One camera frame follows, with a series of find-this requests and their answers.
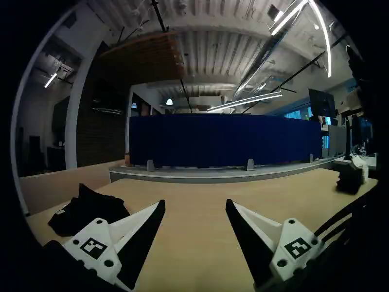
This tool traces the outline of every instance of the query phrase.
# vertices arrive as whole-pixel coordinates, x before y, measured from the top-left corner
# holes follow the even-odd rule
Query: wooden table
[[[253,291],[253,279],[225,212],[226,199],[282,222],[295,217],[312,231],[370,190],[336,192],[339,173],[327,169],[256,182],[179,184],[122,179],[97,191],[125,201],[133,214],[165,199],[166,213],[141,274],[138,291]],[[65,203],[27,221],[41,244],[65,242],[47,225]]]

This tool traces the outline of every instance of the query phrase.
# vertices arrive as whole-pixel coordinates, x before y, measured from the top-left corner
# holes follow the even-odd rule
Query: black cloth
[[[110,224],[129,216],[123,203],[122,199],[96,193],[81,183],[78,198],[58,210],[48,224],[59,236],[74,236],[96,218]]]

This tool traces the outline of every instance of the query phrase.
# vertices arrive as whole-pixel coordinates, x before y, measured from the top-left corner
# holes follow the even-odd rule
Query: black fabric
[[[354,169],[351,165],[345,166],[339,173],[337,191],[355,195],[362,185],[362,170]]]
[[[81,183],[78,198],[58,210],[48,224],[59,236],[74,236],[96,218],[110,224],[129,216],[123,203],[122,199],[96,193]]]

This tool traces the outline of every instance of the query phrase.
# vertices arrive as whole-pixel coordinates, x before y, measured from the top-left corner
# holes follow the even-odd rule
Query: blue fabric panel
[[[321,155],[320,123],[242,114],[130,118],[132,164],[238,166],[309,160]]]

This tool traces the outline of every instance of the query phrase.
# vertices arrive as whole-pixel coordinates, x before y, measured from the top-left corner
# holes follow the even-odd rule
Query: desk
[[[295,217],[312,231],[356,196],[335,191],[327,169],[255,182],[189,184],[121,179],[97,192],[124,200],[132,214],[161,199],[166,213],[138,278],[138,291],[253,291],[253,279],[225,212],[226,199],[275,221]],[[41,244],[65,242],[47,225],[64,204],[27,218]]]
[[[335,164],[342,164],[342,165],[347,165],[351,163],[351,160],[345,160],[345,156],[336,158],[334,160]],[[360,156],[361,159],[363,159],[370,170],[376,170],[377,167],[377,159],[376,157],[370,157],[370,156]]]

